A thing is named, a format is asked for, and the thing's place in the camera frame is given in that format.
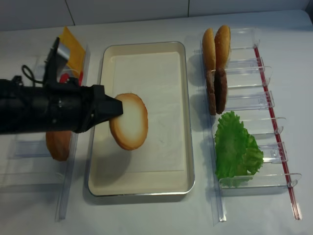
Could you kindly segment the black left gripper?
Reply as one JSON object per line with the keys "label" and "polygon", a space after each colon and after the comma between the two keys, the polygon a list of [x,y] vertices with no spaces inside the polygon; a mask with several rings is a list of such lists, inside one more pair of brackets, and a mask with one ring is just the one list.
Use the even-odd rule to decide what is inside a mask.
{"label": "black left gripper", "polygon": [[76,133],[85,132],[123,114],[122,102],[106,95],[103,85],[82,86],[80,97],[82,108]]}

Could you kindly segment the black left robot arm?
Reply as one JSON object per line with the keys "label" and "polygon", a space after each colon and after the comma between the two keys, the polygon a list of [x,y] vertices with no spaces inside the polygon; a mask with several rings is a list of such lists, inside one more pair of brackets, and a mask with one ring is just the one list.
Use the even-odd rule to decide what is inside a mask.
{"label": "black left robot arm", "polygon": [[82,133],[123,114],[122,102],[104,86],[46,83],[27,87],[18,79],[0,81],[1,134],[71,131]]}

